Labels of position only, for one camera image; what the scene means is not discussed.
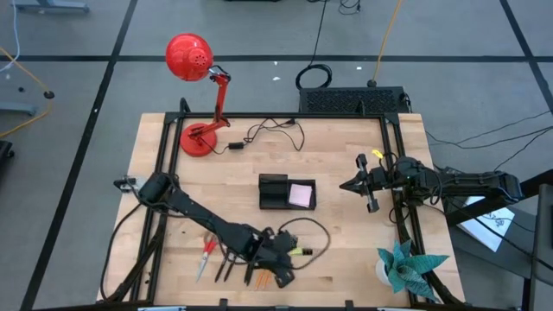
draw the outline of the gray floor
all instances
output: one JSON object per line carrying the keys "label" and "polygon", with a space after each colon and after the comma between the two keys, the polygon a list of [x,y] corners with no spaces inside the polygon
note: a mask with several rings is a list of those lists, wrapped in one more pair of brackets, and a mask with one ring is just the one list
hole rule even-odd
{"label": "gray floor", "polygon": [[[15,44],[8,3],[0,0],[0,45],[11,52]],[[22,54],[111,54],[129,0],[88,3],[89,15],[19,14]],[[553,55],[549,19],[553,3],[516,0],[510,4],[534,55]],[[319,54],[377,54],[394,2],[362,0],[362,11],[354,16],[340,15],[337,7],[335,0],[327,7]],[[311,54],[320,13],[321,3],[303,0],[138,0],[121,55],[163,55],[167,41],[180,32],[204,36],[217,55]],[[522,56],[523,52],[499,1],[419,0],[404,2],[386,54]],[[355,61],[327,64],[334,72],[332,86],[364,86],[375,66]],[[17,157],[0,180],[4,250],[0,301],[8,310],[21,304],[107,63],[28,61],[24,65],[55,91],[56,98],[48,117],[9,137]],[[228,111],[297,111],[294,79],[305,62],[220,65],[232,74]],[[553,83],[553,64],[539,66]],[[16,69],[9,75],[0,74],[0,100],[36,103],[44,109],[41,92],[29,78]],[[304,85],[316,86],[323,78],[308,73]],[[423,114],[426,129],[450,141],[548,110],[530,67],[523,62],[385,62],[378,84],[403,86],[414,111]],[[25,92],[17,91],[19,86]],[[120,198],[111,182],[128,168],[141,113],[175,110],[182,96],[194,111],[210,111],[215,92],[216,85],[208,80],[179,81],[162,62],[117,63],[35,308],[91,303],[96,298]],[[2,113],[0,131],[26,119]],[[551,121],[548,114],[474,143],[530,132]],[[431,152],[442,166],[491,170],[528,140],[477,150],[433,146]],[[502,169],[523,180],[550,168],[552,143],[550,133],[538,138]],[[534,213],[535,202],[521,208]],[[456,256],[467,301],[496,308],[520,303],[522,279],[462,252]]]}

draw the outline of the wooden tabletop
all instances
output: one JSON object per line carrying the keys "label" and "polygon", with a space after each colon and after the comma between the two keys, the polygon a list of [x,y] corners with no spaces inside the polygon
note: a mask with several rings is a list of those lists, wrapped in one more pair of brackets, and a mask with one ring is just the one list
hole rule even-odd
{"label": "wooden tabletop", "polygon": [[[147,178],[156,163],[163,114],[143,114],[130,160],[129,175]],[[221,151],[229,142],[239,142],[245,132],[263,119],[231,119],[231,127],[217,131]],[[270,282],[265,289],[255,289],[256,271],[252,283],[243,283],[245,267],[235,266],[227,282],[215,283],[215,274],[222,255],[219,250],[209,257],[203,276],[195,282],[200,263],[205,229],[189,219],[170,219],[165,237],[162,264],[157,284],[155,304],[218,305],[227,298],[232,306],[344,306],[353,300],[355,306],[409,306],[406,292],[392,294],[375,275],[377,248],[391,249],[397,239],[397,229],[388,220],[392,208],[390,191],[375,193],[380,211],[369,214],[366,198],[361,198],[338,186],[357,172],[355,157],[365,153],[367,167],[378,166],[373,149],[383,151],[377,120],[370,119],[298,119],[305,131],[305,145],[301,152],[283,133],[262,130],[255,142],[243,150],[223,155],[210,154],[193,158],[180,151],[176,173],[181,188],[191,198],[230,222],[247,223],[259,230],[266,226],[276,229],[283,222],[296,217],[310,217],[321,222],[332,235],[327,253],[304,270],[296,271],[296,279],[279,289]],[[210,120],[192,119],[185,126]],[[420,115],[400,115],[404,147],[408,156],[432,167],[429,147]],[[297,142],[301,134],[297,128],[286,130]],[[392,127],[389,132],[393,138]],[[169,144],[175,134],[174,126]],[[170,148],[164,169],[168,166]],[[258,207],[257,178],[262,173],[288,174],[292,179],[315,179],[317,207],[311,211],[261,211]],[[132,194],[123,194],[117,222],[136,205]],[[128,219],[113,244],[110,265],[105,278],[108,295],[123,280],[137,260],[138,245],[143,229],[146,208],[141,208]],[[459,271],[454,258],[444,216],[429,207],[419,207],[419,219],[426,252],[450,255],[435,272],[459,299],[464,295]],[[319,250],[326,243],[321,228],[307,222],[288,227],[298,236],[298,244]],[[296,265],[307,260],[294,257]],[[149,268],[143,282],[148,280]],[[146,285],[141,286],[140,297],[146,296]]]}

